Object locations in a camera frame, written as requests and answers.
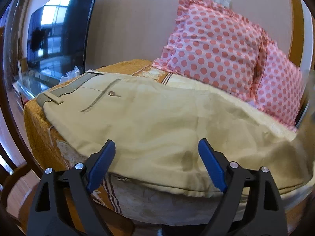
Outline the yellow patterned bed cover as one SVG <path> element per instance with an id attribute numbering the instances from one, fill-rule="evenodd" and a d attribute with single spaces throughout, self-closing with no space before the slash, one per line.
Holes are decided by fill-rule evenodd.
<path id="1" fill-rule="evenodd" d="M 138 75 L 140 73 L 147 73 L 148 67 L 151 67 L 148 60 L 134 59 L 130 61 L 123 61 L 107 67 L 102 67 L 97 70 L 97 73 L 122 73 L 126 75 Z M 241 105 L 241 108 L 249 108 L 249 112 L 252 114 L 257 114 L 258 111 L 254 111 L 253 108 L 250 108 L 243 101 L 220 91 L 210 85 L 202 84 L 200 82 L 193 82 L 191 79 L 186 79 L 180 77 L 179 80 L 182 82 L 177 82 L 178 86 L 183 87 L 192 87 L 194 92 L 198 91 L 207 91 L 210 94 L 217 94 L 221 99 L 227 100 L 229 102 L 236 102 L 237 105 Z M 81 169 L 70 169 L 72 171 L 80 171 L 77 173 L 76 185 L 71 187 L 73 190 L 72 193 L 75 193 L 77 197 L 79 195 L 84 198 L 84 207 L 88 207 L 90 212 L 94 217 L 95 223 L 105 224 L 107 222 L 107 235 L 131 235 L 133 230 L 132 221 L 128 220 L 123 215 L 119 214 L 120 211 L 115 212 L 114 208 L 116 203 L 112 200 L 114 195 L 111 195 L 109 192 L 112 189 L 110 183 L 108 183 L 109 190 L 105 190 L 105 186 L 101 186 L 101 179 L 104 179 L 105 174 L 109 166 L 112 164 L 115 157 L 115 143 L 111 140 L 107 140 L 101 145 L 101 147 L 96 147 L 95 154 L 81 155 L 80 152 L 75 151 L 70 147 L 68 143 L 63 141 L 59 133 L 56 133 L 56 130 L 53 130 L 53 133 L 50 133 L 52 125 L 47 121 L 44 116 L 44 112 L 40 105 L 36 101 L 30 101 L 26 105 L 24 112 L 24 120 L 26 124 L 26 132 L 31 149 L 33 151 L 35 159 L 43 167 L 53 167 L 54 169 L 66 170 L 66 166 L 73 164 L 75 167 L 78 163 L 83 164 Z M 61 208 L 61 197 L 64 197 L 64 202 L 66 197 L 70 204 L 70 214 L 76 215 L 74 222 L 79 226 L 79 218 L 83 218 L 84 222 L 91 222 L 92 218 L 88 215 L 77 216 L 76 208 L 79 208 L 81 202 L 77 201 L 76 204 L 73 204 L 73 201 L 70 197 L 69 183 L 65 180 L 58 180 L 61 176 L 56 175 L 55 173 L 55 183 L 47 183 L 45 180 L 42 183 L 40 182 L 40 189 L 36 192 L 39 197 L 35 198 L 35 204 L 46 204 L 46 207 L 50 207 L 49 204 L 52 204 L 53 208 Z M 300 218 L 302 217 L 303 208 L 306 207 L 307 198 L 310 195 L 312 188 L 314 187 L 314 177 L 307 184 L 296 188 L 286 194 L 283 194 L 283 201 L 285 201 L 290 207 L 286 211 L 288 225 L 293 226 L 289 229 L 289 232 L 294 231 L 297 227 Z M 64 204 L 63 208 L 65 211 L 69 211 Z M 186 225 L 186 226 L 162 226 L 162 229 L 167 229 L 168 235 L 200 235 L 202 230 L 206 225 Z"/>

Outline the glass-top TV stand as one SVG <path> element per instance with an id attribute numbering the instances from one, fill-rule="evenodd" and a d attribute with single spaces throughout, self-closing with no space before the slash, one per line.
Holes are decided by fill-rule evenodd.
<path id="1" fill-rule="evenodd" d="M 14 77 L 16 81 L 12 84 L 12 87 L 24 99 L 31 100 L 40 93 L 79 75 L 80 71 L 77 67 L 72 71 L 67 71 L 65 75 L 50 69 L 41 71 L 29 69 Z"/>

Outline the pink polka-dot pillow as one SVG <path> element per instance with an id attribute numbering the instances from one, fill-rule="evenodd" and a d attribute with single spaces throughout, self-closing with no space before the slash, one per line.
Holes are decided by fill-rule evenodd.
<path id="1" fill-rule="evenodd" d="M 249 102 L 263 35 L 259 25 L 212 0 L 179 0 L 175 30 L 153 67 Z"/>
<path id="2" fill-rule="evenodd" d="M 302 73 L 271 39 L 263 41 L 253 80 L 254 105 L 288 128 L 295 120 L 303 95 Z"/>

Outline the right pink polka-dot pillow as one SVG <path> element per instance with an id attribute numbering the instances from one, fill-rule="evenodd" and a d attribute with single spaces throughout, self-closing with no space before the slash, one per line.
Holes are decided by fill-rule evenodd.
<path id="1" fill-rule="evenodd" d="M 263 41 L 253 80 L 254 105 L 288 128 L 295 120 L 303 95 L 302 73 L 271 39 Z"/>

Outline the wooden headboard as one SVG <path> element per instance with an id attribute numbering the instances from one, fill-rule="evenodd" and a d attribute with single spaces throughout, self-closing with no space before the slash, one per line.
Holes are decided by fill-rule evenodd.
<path id="1" fill-rule="evenodd" d="M 290 0 L 292 11 L 292 37 L 288 58 L 297 67 L 301 66 L 304 46 L 304 16 L 301 0 Z"/>

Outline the beige khaki pants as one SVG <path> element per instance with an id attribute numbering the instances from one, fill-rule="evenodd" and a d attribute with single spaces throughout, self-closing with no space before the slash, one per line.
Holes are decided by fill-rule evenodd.
<path id="1" fill-rule="evenodd" d="M 314 145 L 303 147 L 301 133 L 214 87 L 184 89 L 125 74 L 88 73 L 36 101 L 80 155 L 88 157 L 113 140 L 110 173 L 159 191 L 219 194 L 198 154 L 203 138 L 244 168 L 268 167 L 281 193 L 313 177 Z"/>

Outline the black flat-screen television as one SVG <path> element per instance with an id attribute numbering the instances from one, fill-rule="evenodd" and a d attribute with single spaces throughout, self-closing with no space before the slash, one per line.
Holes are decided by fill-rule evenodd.
<path id="1" fill-rule="evenodd" d="M 37 73 L 60 80 L 85 70 L 86 44 L 95 0 L 49 0 L 31 14 L 27 63 Z"/>

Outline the left pink polka-dot pillow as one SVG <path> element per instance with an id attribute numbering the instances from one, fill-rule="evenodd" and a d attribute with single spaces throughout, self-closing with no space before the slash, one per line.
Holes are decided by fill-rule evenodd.
<path id="1" fill-rule="evenodd" d="M 212 0 L 179 0 L 175 30 L 153 67 L 249 102 L 263 35 L 259 25 Z"/>

